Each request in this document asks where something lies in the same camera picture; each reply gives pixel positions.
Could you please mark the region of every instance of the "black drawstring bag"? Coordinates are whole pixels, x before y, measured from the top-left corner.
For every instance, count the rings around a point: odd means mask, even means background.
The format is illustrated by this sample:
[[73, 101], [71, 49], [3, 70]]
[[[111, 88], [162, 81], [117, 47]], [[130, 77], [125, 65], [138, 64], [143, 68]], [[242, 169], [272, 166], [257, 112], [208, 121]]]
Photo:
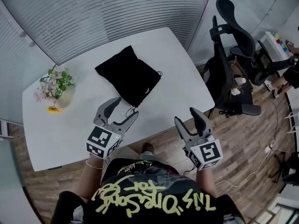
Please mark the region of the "black drawstring bag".
[[158, 72], [137, 58], [132, 46], [98, 65], [95, 70], [115, 87], [125, 101], [136, 108], [161, 78]]

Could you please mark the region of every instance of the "electrical outlet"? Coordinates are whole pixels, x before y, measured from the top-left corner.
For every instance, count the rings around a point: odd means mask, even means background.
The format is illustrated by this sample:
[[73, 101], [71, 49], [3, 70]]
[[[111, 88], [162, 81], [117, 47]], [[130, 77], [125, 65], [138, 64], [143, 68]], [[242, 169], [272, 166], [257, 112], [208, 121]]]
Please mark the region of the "electrical outlet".
[[269, 147], [269, 146], [267, 146], [266, 148], [265, 148], [265, 153], [267, 154], [268, 152], [270, 152], [271, 151], [271, 148]]

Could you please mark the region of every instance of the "pink flower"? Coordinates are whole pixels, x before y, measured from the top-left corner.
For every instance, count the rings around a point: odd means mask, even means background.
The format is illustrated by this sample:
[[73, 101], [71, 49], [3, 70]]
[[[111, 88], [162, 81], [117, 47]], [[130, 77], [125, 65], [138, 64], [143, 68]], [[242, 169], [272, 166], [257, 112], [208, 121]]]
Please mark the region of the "pink flower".
[[44, 93], [48, 93], [49, 92], [49, 84], [46, 83], [44, 86], [43, 86], [43, 92]]
[[55, 88], [53, 90], [51, 90], [51, 94], [52, 94], [52, 96], [55, 96], [55, 94], [56, 94]]
[[34, 92], [34, 96], [36, 97], [36, 102], [40, 102], [41, 103], [41, 101], [43, 99], [43, 94], [40, 93], [40, 91], [36, 91], [36, 92]]
[[53, 90], [55, 89], [55, 85], [56, 85], [56, 79], [50, 79], [49, 80], [49, 90]]
[[52, 73], [51, 78], [52, 79], [61, 79], [62, 78], [62, 71], [58, 72], [57, 76], [55, 75], [55, 73]]

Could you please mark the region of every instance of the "white table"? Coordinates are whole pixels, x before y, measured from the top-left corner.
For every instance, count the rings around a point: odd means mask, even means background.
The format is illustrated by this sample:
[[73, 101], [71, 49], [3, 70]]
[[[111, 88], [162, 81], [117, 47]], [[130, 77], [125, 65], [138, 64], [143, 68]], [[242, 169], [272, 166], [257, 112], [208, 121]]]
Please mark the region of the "white table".
[[[284, 52], [283, 47], [277, 44], [275, 37], [272, 35], [271, 32], [265, 32], [265, 35], [260, 39], [260, 41], [268, 50], [269, 56], [271, 57], [273, 62], [289, 59], [292, 55], [289, 51]], [[260, 45], [257, 43], [256, 50], [259, 49]]]
[[[174, 117], [192, 118], [189, 107], [205, 112], [214, 101], [190, 57], [169, 28], [130, 35], [85, 52], [66, 62], [76, 78], [72, 103], [61, 113], [46, 112], [47, 101], [37, 103], [34, 82], [23, 92], [23, 120], [26, 143], [35, 171], [87, 159], [86, 140], [98, 107], [119, 96], [115, 88], [98, 75], [95, 67], [132, 45], [137, 57], [163, 76], [138, 107], [139, 117], [125, 134], [128, 145], [174, 126]], [[122, 101], [109, 122], [121, 122], [131, 106]]]

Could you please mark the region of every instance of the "bracelet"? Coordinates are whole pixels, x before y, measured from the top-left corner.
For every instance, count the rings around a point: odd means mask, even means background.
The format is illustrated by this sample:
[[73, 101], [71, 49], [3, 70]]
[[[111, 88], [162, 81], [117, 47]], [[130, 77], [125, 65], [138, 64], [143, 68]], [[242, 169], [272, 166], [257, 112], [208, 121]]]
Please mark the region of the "bracelet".
[[86, 165], [90, 166], [91, 168], [95, 168], [95, 169], [98, 169], [98, 170], [102, 170], [102, 169], [104, 168], [104, 165], [103, 165], [103, 167], [101, 167], [101, 168], [96, 168], [96, 167], [90, 165], [90, 164], [87, 162], [87, 160], [85, 161], [85, 163], [86, 163]]

